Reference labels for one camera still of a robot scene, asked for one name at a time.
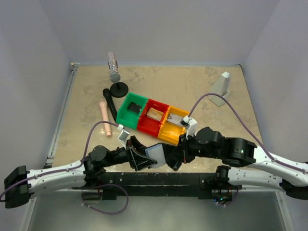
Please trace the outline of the red plastic bin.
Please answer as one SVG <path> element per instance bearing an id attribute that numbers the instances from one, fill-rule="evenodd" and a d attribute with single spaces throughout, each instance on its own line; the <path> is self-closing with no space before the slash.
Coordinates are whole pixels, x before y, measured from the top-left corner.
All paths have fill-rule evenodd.
<path id="1" fill-rule="evenodd" d="M 168 108 L 165 103 L 149 99 L 140 115 L 137 130 L 157 137 Z"/>

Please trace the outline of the gold cards in red bin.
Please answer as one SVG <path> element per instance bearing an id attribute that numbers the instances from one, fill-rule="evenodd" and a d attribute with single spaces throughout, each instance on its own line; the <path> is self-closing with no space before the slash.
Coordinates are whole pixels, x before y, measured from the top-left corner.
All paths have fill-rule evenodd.
<path id="1" fill-rule="evenodd" d="M 163 118 L 164 113 L 154 109 L 154 108 L 150 108 L 147 112 L 147 117 L 156 121 L 161 121 L 161 119 Z"/>

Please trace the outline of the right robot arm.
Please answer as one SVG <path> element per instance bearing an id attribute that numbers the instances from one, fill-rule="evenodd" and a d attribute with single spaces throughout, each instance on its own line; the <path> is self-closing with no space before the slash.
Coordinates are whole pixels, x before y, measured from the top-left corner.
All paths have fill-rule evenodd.
<path id="1" fill-rule="evenodd" d="M 196 157 L 220 159 L 227 172 L 219 180 L 229 185 L 276 188 L 287 196 L 307 200 L 308 165 L 272 154 L 242 138 L 224 137 L 209 127 L 196 134 L 184 133 L 177 146 L 165 153 L 168 166 L 177 170 Z"/>

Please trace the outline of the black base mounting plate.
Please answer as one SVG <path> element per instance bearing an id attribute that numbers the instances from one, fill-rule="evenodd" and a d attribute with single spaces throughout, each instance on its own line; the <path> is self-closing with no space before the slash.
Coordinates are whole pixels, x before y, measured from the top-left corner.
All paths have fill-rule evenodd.
<path id="1" fill-rule="evenodd" d="M 106 172 L 87 179 L 82 189 L 102 187 L 104 200 L 118 196 L 197 197 L 212 199 L 213 190 L 237 190 L 227 179 L 219 180 L 216 173 L 133 173 Z"/>

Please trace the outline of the green plastic bin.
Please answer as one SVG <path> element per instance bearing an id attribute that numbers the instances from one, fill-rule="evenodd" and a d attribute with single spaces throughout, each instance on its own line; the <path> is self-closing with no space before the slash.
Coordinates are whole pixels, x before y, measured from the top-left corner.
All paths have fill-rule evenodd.
<path id="1" fill-rule="evenodd" d="M 139 118 L 148 100 L 146 97 L 128 93 L 117 112 L 116 122 L 125 127 L 137 129 Z"/>

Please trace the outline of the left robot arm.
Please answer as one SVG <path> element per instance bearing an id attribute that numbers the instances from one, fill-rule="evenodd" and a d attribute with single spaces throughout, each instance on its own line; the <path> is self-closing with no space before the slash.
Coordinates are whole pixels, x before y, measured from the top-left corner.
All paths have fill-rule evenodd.
<path id="1" fill-rule="evenodd" d="M 145 147 L 128 141 L 126 147 L 108 150 L 96 146 L 87 156 L 71 164 L 41 170 L 17 167 L 5 180 L 0 195 L 6 209 L 22 206 L 31 198 L 64 188 L 94 188 L 102 182 L 105 167 L 128 162 L 135 171 L 165 164 L 163 146 Z"/>

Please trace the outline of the silver cards in yellow bin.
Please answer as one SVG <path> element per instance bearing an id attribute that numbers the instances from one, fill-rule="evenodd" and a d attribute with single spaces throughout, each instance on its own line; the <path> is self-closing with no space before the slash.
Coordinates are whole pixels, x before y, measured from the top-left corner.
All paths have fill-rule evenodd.
<path id="1" fill-rule="evenodd" d="M 180 126 L 180 127 L 182 126 L 181 124 L 182 120 L 183 120 L 182 116 L 174 114 L 174 113 L 170 113 L 167 118 L 168 123 L 171 123 L 173 125 Z"/>

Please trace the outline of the yellow plastic bin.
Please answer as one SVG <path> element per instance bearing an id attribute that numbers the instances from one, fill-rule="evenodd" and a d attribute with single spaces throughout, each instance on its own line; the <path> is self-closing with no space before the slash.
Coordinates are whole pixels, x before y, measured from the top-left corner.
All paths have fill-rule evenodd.
<path id="1" fill-rule="evenodd" d="M 170 114 L 175 114 L 178 117 L 185 117 L 188 115 L 188 111 L 176 108 L 174 106 L 169 106 L 166 116 L 163 119 L 163 122 L 160 126 L 158 133 L 158 138 L 164 141 L 167 141 L 171 144 L 177 145 L 179 142 L 179 136 L 185 133 L 185 128 L 178 124 L 168 121 Z"/>

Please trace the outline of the pink cylinder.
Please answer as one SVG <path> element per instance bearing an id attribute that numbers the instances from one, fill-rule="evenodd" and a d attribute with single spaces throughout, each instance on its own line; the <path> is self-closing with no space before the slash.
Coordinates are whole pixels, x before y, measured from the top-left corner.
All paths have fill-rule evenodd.
<path id="1" fill-rule="evenodd" d="M 111 125 L 108 123 L 109 122 L 109 116 L 108 116 L 108 112 L 107 112 L 107 102 L 106 101 L 99 102 L 99 107 L 100 107 L 100 110 L 101 110 L 102 119 L 103 119 L 103 121 L 106 122 L 106 123 L 104 123 L 105 134 L 106 134 L 107 137 L 112 137 Z"/>

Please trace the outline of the black leather card holder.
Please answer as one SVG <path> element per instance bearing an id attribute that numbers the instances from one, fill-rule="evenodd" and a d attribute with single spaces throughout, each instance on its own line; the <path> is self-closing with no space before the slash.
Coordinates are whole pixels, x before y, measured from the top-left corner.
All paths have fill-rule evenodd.
<path id="1" fill-rule="evenodd" d="M 145 154 L 147 157 L 155 160 L 157 163 L 148 167 L 151 168 L 159 168 L 167 164 L 166 156 L 172 153 L 176 149 L 175 145 L 167 144 L 167 143 L 158 143 L 153 146 L 147 147 L 145 149 Z"/>

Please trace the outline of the glitter tube on black stand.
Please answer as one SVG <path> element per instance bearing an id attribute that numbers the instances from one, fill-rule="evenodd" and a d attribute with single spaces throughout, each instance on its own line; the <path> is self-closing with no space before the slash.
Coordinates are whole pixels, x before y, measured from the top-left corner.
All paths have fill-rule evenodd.
<path id="1" fill-rule="evenodd" d="M 108 67 L 110 70 L 109 79 L 112 82 L 110 87 L 111 95 L 116 98 L 122 98 L 128 93 L 128 86 L 126 83 L 121 82 L 121 76 L 118 71 L 118 64 L 114 52 L 108 53 Z"/>

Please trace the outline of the white wedge stand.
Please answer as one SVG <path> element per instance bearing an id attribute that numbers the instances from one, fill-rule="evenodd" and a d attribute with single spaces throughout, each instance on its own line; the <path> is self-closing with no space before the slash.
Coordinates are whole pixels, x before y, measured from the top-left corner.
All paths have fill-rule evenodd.
<path id="1" fill-rule="evenodd" d="M 231 75 L 229 72 L 224 72 L 218 80 L 212 85 L 210 89 L 210 93 L 217 94 L 208 96 L 208 99 L 214 103 L 216 106 L 222 106 L 225 101 L 223 99 L 228 99 L 230 91 L 229 91 L 229 83 L 230 83 Z"/>

